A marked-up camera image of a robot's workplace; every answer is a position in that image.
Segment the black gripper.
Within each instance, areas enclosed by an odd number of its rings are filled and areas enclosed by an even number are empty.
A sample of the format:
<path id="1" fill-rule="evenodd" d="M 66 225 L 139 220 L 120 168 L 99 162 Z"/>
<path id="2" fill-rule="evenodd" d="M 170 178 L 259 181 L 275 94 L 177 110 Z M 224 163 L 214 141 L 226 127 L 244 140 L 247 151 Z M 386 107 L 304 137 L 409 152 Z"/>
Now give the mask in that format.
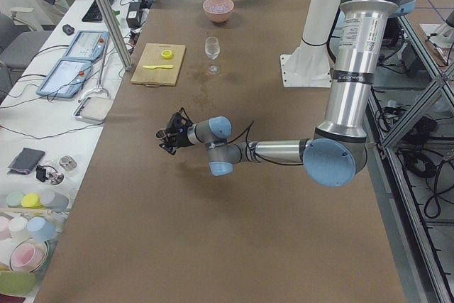
<path id="1" fill-rule="evenodd" d="M 165 150 L 170 155 L 175 155 L 177 148 L 191 146 L 192 143 L 190 142 L 187 135 L 188 129 L 180 129 L 177 131 L 170 131 L 166 129 L 167 131 L 165 133 L 166 142 L 160 143 L 159 147 Z"/>

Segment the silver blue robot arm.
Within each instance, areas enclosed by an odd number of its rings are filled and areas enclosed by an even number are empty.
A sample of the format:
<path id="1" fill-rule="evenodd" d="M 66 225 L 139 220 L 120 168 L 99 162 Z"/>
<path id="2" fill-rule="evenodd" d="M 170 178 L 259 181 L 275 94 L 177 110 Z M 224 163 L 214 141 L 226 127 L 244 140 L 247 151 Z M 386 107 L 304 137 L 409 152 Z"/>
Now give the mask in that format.
<path id="1" fill-rule="evenodd" d="M 367 162 L 362 121 L 387 20 L 411 12 L 415 2 L 311 0 L 300 46 L 283 56 L 281 71 L 292 86 L 330 88 L 324 119 L 312 138 L 235 143 L 226 117 L 195 123 L 180 110 L 157 132 L 160 147 L 173 154 L 204 145 L 215 176 L 231 173 L 240 162 L 270 162 L 301 165 L 326 187 L 349 183 Z"/>

